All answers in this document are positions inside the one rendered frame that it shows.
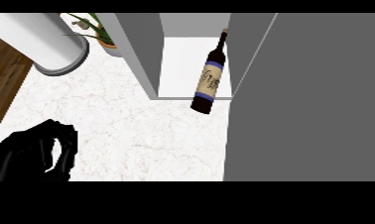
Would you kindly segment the grey open cabinet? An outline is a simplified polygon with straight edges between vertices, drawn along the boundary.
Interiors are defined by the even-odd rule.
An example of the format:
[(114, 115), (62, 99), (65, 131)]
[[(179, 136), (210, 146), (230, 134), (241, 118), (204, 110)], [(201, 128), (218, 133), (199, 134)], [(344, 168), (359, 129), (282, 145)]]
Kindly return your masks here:
[(150, 100), (190, 100), (229, 13), (97, 13)]

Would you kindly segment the flat dark grey cabinet door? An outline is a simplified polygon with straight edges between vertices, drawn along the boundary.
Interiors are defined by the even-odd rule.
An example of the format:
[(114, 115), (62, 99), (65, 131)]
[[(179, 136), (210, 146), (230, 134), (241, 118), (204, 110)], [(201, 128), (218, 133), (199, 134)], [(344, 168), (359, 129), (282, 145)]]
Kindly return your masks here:
[(280, 14), (230, 103), (226, 180), (375, 180), (375, 14)]

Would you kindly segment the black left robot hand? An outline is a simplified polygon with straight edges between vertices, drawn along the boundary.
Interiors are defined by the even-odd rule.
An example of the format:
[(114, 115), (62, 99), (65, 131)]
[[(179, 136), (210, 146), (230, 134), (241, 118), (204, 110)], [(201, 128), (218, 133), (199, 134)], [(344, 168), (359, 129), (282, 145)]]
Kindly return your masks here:
[(0, 142), (0, 181), (68, 181), (78, 153), (78, 131), (53, 119)]

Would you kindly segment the dark wine bottle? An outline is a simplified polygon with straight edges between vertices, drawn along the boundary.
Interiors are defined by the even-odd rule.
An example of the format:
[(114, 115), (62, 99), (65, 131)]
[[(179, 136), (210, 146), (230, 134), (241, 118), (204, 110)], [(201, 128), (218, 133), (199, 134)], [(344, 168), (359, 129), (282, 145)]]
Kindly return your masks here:
[(217, 88), (220, 85), (221, 74), (226, 63), (226, 56), (223, 52), (224, 42), (227, 39), (229, 30), (221, 32), (217, 47), (210, 51), (205, 60), (205, 65), (199, 77), (199, 82), (195, 90), (190, 108), (202, 114), (211, 113), (214, 99), (217, 95)]

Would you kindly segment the green plant in orange pot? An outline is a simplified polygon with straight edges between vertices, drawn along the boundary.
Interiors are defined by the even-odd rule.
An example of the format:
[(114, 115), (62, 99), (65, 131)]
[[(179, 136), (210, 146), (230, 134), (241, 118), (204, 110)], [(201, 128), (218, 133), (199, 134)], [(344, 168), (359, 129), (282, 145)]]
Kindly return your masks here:
[(90, 13), (90, 16), (93, 18), (93, 22), (87, 19), (80, 17), (78, 15), (69, 13), (69, 16), (72, 16), (77, 20), (74, 21), (74, 25), (78, 25), (83, 29), (91, 29), (93, 35), (90, 35), (90, 38), (97, 40), (97, 43), (100, 47), (103, 48), (103, 51), (114, 57), (121, 57), (117, 45), (112, 41), (112, 38), (108, 34), (108, 31), (103, 27), (103, 24), (97, 18), (96, 13)]

